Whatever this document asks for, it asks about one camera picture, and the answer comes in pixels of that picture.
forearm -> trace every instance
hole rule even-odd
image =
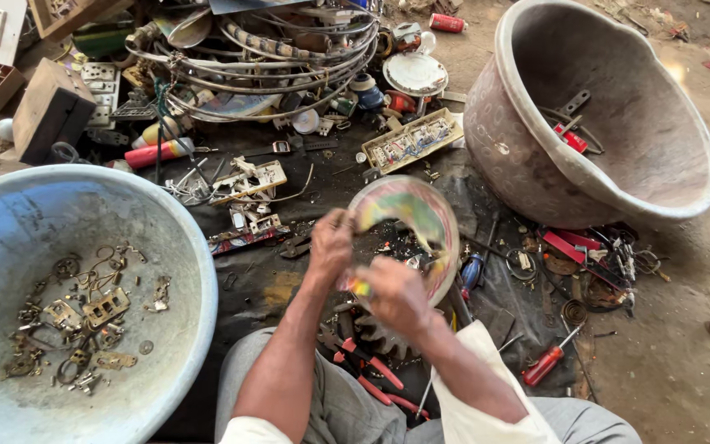
[[[330,283],[307,274],[284,318],[246,375],[232,418],[266,419],[293,442],[309,422],[314,348]]]
[[[507,423],[528,415],[511,386],[462,345],[442,317],[436,317],[413,342],[450,392],[465,404]]]

brown plastic tub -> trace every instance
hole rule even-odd
[[[520,0],[468,94],[465,138],[506,204],[561,228],[695,217],[710,206],[710,135],[640,33],[567,0]],[[564,144],[536,108],[587,89],[576,115],[606,153]]]

gray pants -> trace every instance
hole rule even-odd
[[[240,339],[226,355],[219,384],[215,442],[232,416],[234,401],[251,365],[275,328],[264,328]],[[439,419],[407,430],[405,414],[384,405],[343,369],[316,353],[306,444],[442,443]],[[564,444],[635,444],[640,438],[626,421],[586,400],[531,398]]]

hand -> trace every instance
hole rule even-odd
[[[311,260],[307,275],[330,287],[352,264],[354,215],[335,208],[317,220],[311,232]]]
[[[369,300],[372,314],[407,340],[419,340],[437,318],[442,319],[429,307],[424,280],[416,269],[378,256],[369,268],[356,269],[355,276],[365,280],[374,291]]]

dirt floor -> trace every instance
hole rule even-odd
[[[599,2],[584,3],[604,12],[595,5]],[[685,88],[710,130],[710,69],[702,66],[710,60],[710,3],[619,3],[648,29],[656,54]],[[468,31],[436,34],[438,47],[433,56],[448,69],[449,90],[469,90],[491,56],[497,22],[510,5],[468,0],[459,13],[468,21]],[[418,21],[426,28],[426,11],[406,14],[388,5],[387,18]],[[687,24],[688,43],[673,39],[668,32],[681,22]],[[0,118],[13,112],[11,103]],[[0,153],[8,146],[0,141]],[[672,281],[642,276],[636,282],[636,318],[626,318],[622,310],[592,316],[592,331],[587,334],[617,330],[618,335],[585,338],[580,347],[587,352],[601,403],[627,419],[644,442],[710,442],[710,335],[704,328],[710,320],[710,210],[684,224],[637,228],[643,243],[671,258],[663,270]]]

